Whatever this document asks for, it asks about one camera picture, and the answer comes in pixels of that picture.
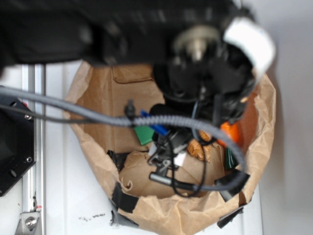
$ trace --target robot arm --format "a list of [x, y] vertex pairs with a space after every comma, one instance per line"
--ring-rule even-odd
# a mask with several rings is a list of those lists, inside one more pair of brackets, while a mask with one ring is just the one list
[[[0, 70], [77, 59], [93, 66], [153, 64], [165, 104], [151, 114], [216, 126], [242, 117], [275, 52], [250, 12], [230, 0], [3, 0], [0, 14]], [[156, 135], [162, 154], [154, 164], [170, 168], [166, 140], [175, 149], [193, 137], [190, 129], [173, 128], [166, 139]]]

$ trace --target green object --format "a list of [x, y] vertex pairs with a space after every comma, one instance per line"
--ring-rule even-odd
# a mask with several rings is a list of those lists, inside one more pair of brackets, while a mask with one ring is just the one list
[[233, 153], [229, 148], [225, 149], [225, 169], [231, 170], [234, 169], [238, 165]]
[[141, 145], [152, 142], [154, 130], [149, 126], [137, 126], [134, 129]]

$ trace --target orange object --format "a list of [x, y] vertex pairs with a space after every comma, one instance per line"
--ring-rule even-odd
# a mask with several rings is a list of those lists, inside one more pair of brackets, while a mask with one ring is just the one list
[[[237, 124], [230, 125], [230, 123], [228, 121], [224, 122], [221, 125], [221, 130], [224, 131], [224, 133], [228, 137], [230, 137], [235, 143], [237, 143], [239, 141], [239, 130], [238, 130]], [[220, 145], [227, 147], [227, 145], [223, 141], [217, 140], [217, 142]]]

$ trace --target metal clamp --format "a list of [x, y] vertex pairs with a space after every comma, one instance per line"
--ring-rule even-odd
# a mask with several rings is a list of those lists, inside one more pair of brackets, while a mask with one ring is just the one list
[[21, 213], [15, 235], [41, 235], [41, 232], [40, 212]]

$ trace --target blue object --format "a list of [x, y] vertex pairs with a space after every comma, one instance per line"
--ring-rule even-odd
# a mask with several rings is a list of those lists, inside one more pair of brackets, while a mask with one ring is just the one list
[[[140, 114], [143, 117], [151, 117], [151, 115], [144, 110], [141, 110]], [[154, 131], [157, 132], [159, 135], [166, 136], [168, 133], [168, 130], [162, 125], [151, 125], [150, 127], [154, 129]]]

